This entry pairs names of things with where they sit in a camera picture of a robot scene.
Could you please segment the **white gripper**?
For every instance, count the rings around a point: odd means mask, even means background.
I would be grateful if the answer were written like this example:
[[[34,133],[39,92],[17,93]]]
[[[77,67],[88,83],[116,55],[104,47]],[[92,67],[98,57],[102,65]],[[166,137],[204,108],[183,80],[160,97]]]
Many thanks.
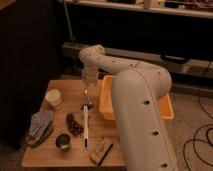
[[[98,81],[98,69],[96,67],[84,66],[82,69],[81,79],[86,86],[96,86]]]

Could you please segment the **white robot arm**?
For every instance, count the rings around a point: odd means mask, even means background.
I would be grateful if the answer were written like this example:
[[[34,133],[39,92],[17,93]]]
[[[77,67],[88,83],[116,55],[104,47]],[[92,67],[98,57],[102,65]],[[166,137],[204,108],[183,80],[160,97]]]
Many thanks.
[[[158,65],[105,54],[101,45],[82,49],[82,80],[95,84],[99,71],[113,74],[111,99],[127,171],[178,171],[174,148],[158,100],[172,84]]]

